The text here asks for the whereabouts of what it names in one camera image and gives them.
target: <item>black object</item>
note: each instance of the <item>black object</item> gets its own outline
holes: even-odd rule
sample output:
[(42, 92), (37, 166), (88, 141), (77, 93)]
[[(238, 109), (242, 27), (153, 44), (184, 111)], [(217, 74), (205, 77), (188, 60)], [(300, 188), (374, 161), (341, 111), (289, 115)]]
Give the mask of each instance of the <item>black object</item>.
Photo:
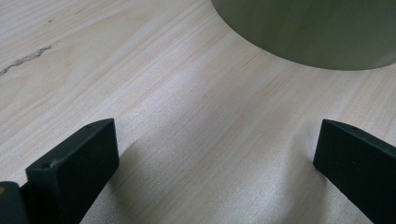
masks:
[(120, 163), (114, 119), (96, 121), (27, 169), (28, 182), (0, 182), (0, 223), (79, 223)]
[(396, 147), (325, 119), (314, 165), (374, 223), (396, 223)]

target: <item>gray cylinder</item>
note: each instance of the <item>gray cylinder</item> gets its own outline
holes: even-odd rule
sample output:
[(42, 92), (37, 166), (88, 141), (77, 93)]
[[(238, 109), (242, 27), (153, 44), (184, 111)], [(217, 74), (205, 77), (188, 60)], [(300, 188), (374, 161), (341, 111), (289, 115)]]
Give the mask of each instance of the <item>gray cylinder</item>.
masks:
[(396, 62), (396, 0), (212, 0), (251, 43), (319, 68), (365, 70)]

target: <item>crack in wood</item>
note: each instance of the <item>crack in wood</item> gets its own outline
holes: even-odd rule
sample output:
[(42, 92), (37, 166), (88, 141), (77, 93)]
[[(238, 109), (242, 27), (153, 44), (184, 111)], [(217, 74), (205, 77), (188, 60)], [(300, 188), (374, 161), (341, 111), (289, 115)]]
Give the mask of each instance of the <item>crack in wood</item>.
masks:
[(49, 45), (49, 46), (46, 47), (46, 48), (39, 49), (38, 51), (36, 51), (36, 52), (34, 52), (34, 53), (32, 53), (32, 54), (26, 56), (26, 57), (23, 57), (23, 58), (21, 58), (21, 59), (15, 61), (15, 62), (12, 63), (11, 65), (9, 65), (9, 66), (7, 66), (5, 69), (3, 69), (3, 70), (0, 72), (0, 76), (2, 76), (3, 74), (5, 74), (6, 72), (8, 72), (8, 70), (9, 70), (10, 68), (12, 68), (12, 67), (19, 66), (19, 65), (21, 65), (21, 64), (23, 64), (23, 63), (32, 61), (33, 59), (36, 59), (36, 58), (40, 57), (40, 56), (44, 53), (44, 51), (46, 51), (47, 49), (51, 49), (51, 48), (52, 48), (52, 46)]

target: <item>wood grain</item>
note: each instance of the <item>wood grain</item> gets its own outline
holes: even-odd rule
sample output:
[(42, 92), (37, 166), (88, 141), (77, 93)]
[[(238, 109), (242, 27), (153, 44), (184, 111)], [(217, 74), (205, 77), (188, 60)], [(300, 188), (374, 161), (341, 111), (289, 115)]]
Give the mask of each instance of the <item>wood grain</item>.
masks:
[(0, 1), (1, 180), (115, 118), (83, 223), (370, 223), (312, 165), (323, 119), (396, 145), (396, 66), (341, 72), (248, 43), (209, 0)]

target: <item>wooden table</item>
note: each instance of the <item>wooden table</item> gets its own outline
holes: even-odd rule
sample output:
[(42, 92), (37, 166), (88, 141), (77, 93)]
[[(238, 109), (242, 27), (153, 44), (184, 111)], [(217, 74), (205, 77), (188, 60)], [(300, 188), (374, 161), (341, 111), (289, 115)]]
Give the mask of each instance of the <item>wooden table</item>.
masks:
[(209, 0), (0, 3), (1, 180), (115, 118), (82, 223), (370, 223), (312, 165), (320, 123), (396, 145), (396, 65), (342, 72), (248, 43)]

